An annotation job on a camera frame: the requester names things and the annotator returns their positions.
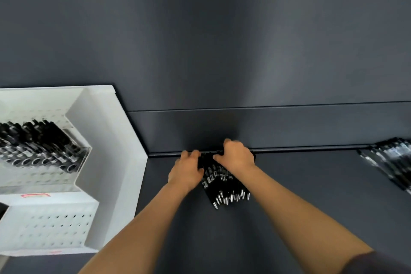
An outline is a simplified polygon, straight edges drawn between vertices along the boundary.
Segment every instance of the skin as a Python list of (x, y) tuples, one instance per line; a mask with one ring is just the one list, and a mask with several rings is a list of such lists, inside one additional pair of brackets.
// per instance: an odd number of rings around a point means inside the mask
[[(181, 153), (168, 183), (153, 200), (80, 271), (80, 274), (152, 273), (170, 223), (183, 198), (201, 181), (199, 151)], [(224, 141), (214, 159), (236, 176), (270, 217), (307, 273), (337, 274), (353, 257), (373, 251), (337, 221), (270, 178), (239, 141)]]

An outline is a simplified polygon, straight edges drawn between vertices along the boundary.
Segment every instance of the sleeve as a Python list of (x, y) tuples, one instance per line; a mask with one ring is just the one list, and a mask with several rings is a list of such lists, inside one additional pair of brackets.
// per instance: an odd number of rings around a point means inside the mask
[(341, 274), (411, 274), (411, 268), (373, 251), (352, 258)]

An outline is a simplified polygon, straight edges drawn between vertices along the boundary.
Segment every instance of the person's right arm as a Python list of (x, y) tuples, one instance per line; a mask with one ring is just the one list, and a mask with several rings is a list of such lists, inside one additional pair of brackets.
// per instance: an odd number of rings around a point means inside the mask
[(226, 139), (224, 155), (214, 155), (214, 159), (248, 188), (307, 273), (337, 274), (353, 257), (373, 251), (255, 166), (252, 153), (241, 142)]

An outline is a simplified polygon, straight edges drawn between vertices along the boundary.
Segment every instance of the bundle of pens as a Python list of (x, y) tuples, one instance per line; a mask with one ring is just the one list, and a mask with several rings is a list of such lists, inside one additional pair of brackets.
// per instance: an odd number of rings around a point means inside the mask
[(213, 155), (216, 153), (222, 154), (222, 152), (204, 153), (198, 159), (198, 168), (204, 168), (201, 183), (210, 202), (215, 209), (218, 209), (221, 204), (228, 206), (239, 200), (249, 200), (248, 189), (226, 168), (214, 161)]
[(393, 138), (357, 152), (396, 186), (411, 194), (411, 142)]
[(0, 158), (15, 167), (54, 166), (78, 171), (85, 150), (52, 121), (0, 124)]

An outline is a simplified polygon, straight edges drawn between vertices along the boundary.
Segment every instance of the person's left hand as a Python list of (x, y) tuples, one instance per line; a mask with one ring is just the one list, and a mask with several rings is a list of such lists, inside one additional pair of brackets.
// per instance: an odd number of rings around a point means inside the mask
[(190, 192), (201, 181), (204, 169), (197, 170), (198, 157), (201, 153), (197, 150), (183, 151), (181, 157), (176, 160), (174, 167), (168, 174), (168, 183), (177, 185), (185, 193)]

